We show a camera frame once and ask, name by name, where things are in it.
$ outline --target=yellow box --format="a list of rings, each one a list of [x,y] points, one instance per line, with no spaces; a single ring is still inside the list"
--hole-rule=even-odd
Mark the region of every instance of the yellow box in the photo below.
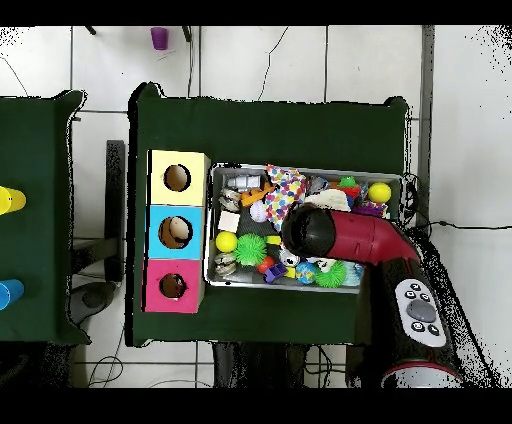
[[[204,153],[151,150],[148,165],[149,155],[152,205],[205,205],[210,159]]]

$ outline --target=yellow cup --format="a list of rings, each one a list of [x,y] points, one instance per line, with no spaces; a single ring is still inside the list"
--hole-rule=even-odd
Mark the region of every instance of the yellow cup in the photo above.
[[[0,215],[19,211],[23,209],[26,202],[27,199],[21,191],[0,186]]]

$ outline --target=stacked boxes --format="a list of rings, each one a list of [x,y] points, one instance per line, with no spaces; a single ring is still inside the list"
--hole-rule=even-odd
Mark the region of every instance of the stacked boxes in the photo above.
[[[142,311],[196,313],[202,276],[206,181],[203,153],[148,152]]]

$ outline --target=dark green tabletop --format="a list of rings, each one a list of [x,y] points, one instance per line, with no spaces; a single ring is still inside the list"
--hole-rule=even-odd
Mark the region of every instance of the dark green tabletop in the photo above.
[[[146,153],[195,151],[212,162],[402,174],[405,101],[367,105],[161,98],[156,86],[148,84],[134,92],[129,109],[130,154],[137,154],[135,161],[129,160],[129,172],[135,166],[137,193],[128,223],[135,234],[134,288],[128,293],[133,295],[134,342],[353,343],[354,294],[207,285],[197,314],[141,312]],[[133,195],[133,187],[128,189]],[[127,311],[128,322],[131,313]]]
[[[27,204],[0,216],[0,280],[19,279],[24,296],[0,311],[0,341],[88,342],[67,318],[70,277],[68,122],[83,93],[55,99],[0,98],[0,185]]]

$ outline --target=green spiky ball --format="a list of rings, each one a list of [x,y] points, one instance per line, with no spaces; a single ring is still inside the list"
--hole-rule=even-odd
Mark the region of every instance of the green spiky ball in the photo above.
[[[341,261],[336,261],[332,264],[329,272],[318,272],[315,276],[315,281],[322,287],[335,289],[340,287],[347,275],[345,264]]]
[[[250,233],[238,239],[235,257],[240,265],[259,265],[265,256],[267,256],[267,244],[263,237]]]

